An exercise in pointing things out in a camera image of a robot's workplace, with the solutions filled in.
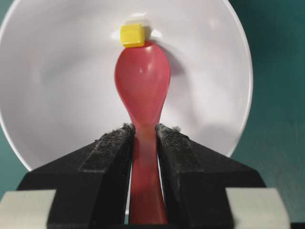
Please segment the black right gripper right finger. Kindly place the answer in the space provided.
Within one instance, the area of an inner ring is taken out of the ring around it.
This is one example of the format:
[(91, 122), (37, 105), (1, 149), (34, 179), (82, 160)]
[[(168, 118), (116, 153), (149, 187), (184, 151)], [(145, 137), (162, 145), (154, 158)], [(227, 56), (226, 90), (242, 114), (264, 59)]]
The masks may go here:
[(253, 168), (156, 126), (168, 220), (183, 229), (288, 229), (275, 188)]

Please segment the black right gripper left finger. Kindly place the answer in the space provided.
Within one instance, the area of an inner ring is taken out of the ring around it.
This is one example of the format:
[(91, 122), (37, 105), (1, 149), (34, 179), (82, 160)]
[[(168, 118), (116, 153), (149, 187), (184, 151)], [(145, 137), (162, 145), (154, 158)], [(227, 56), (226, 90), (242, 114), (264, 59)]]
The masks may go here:
[(28, 172), (0, 202), (3, 229), (104, 229), (125, 218), (135, 128)]

